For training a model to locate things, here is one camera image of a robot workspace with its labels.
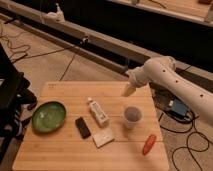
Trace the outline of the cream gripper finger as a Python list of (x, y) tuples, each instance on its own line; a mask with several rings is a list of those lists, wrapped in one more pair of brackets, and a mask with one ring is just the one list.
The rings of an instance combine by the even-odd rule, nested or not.
[(123, 97), (129, 97), (136, 91), (136, 88), (133, 87), (131, 84), (127, 84), (122, 92)]

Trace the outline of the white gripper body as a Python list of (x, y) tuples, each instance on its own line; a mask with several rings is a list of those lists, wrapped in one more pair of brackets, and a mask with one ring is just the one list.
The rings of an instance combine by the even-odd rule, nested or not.
[(144, 71), (143, 67), (136, 67), (126, 72), (128, 75), (129, 84), (132, 87), (140, 88), (148, 84), (149, 79)]

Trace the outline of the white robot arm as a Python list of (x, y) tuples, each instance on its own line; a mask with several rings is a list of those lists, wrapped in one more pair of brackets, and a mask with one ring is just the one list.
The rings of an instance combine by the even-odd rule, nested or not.
[(173, 57), (148, 59), (143, 66), (128, 70), (128, 82), (122, 92), (124, 97), (133, 94), (137, 88), (152, 82), (158, 84), (184, 102), (194, 113), (213, 127), (213, 93), (184, 79), (175, 72)]

